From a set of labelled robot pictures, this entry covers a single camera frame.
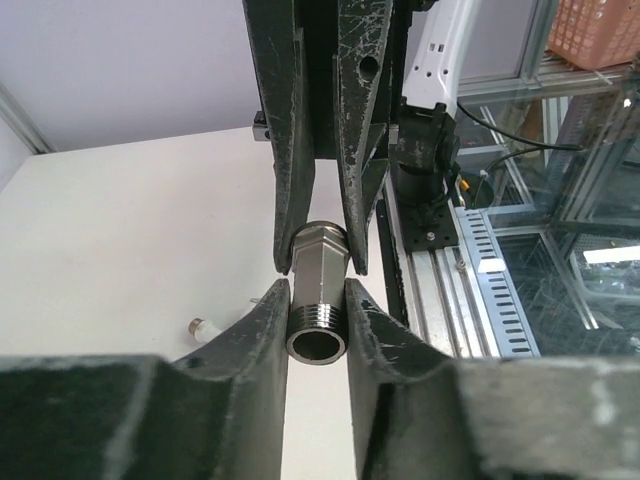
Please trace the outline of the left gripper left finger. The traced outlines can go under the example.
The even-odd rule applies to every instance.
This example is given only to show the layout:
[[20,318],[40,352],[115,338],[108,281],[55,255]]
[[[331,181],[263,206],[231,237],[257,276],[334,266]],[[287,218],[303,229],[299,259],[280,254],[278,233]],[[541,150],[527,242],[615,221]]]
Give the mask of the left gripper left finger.
[[174,362],[155,355],[5,357],[5,479],[276,479],[290,286]]

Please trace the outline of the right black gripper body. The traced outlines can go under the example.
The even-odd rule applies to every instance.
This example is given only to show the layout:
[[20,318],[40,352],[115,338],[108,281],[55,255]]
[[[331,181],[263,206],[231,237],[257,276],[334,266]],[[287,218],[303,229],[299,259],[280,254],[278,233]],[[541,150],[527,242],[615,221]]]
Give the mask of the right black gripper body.
[[[337,51],[337,3],[295,1],[304,30],[308,106],[314,156],[336,158],[334,56]],[[400,102],[400,4],[393,3],[385,58],[371,124],[390,124]]]

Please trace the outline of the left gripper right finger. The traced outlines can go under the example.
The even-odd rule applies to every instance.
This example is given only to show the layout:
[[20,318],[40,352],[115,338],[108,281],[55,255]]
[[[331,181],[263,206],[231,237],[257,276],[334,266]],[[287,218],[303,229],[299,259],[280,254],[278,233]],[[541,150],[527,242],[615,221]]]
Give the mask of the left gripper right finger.
[[361,479],[635,479],[639,360],[456,359],[345,283]]

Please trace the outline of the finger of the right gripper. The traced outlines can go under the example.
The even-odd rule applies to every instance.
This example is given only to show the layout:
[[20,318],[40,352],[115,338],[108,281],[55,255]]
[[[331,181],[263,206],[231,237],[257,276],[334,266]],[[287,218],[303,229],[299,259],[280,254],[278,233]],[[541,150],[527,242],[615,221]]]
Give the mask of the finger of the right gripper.
[[245,1],[243,8],[274,157],[274,265],[287,274],[293,237],[307,222],[315,179],[304,30],[295,1]]
[[339,1],[334,56],[336,156],[354,270],[368,273],[363,174],[393,12],[391,1]]

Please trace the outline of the white plastic water faucet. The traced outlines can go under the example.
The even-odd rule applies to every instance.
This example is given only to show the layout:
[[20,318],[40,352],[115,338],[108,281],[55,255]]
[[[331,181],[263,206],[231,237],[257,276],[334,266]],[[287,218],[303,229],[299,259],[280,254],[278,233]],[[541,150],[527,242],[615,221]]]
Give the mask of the white plastic water faucet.
[[257,297],[250,298],[241,310],[232,312],[222,320],[194,318],[188,325],[188,332],[197,343],[209,343],[249,314],[258,302]]

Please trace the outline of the silver threaded pipe fitting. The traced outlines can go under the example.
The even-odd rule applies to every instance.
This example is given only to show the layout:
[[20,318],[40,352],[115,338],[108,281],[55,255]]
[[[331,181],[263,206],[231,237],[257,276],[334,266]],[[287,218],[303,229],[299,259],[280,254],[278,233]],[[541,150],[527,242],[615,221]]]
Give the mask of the silver threaded pipe fitting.
[[349,258],[346,232],[334,223],[310,222],[294,236],[286,349],[301,363],[329,365],[347,350],[343,305]]

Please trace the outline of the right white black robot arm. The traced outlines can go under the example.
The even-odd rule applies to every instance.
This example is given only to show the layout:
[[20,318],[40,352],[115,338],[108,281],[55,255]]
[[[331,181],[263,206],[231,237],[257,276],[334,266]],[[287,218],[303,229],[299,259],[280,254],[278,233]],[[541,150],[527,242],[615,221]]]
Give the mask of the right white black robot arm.
[[243,5],[275,172],[273,258],[292,267],[319,159],[335,160],[355,271],[390,168],[435,210],[452,193],[461,66],[476,1],[247,1]]

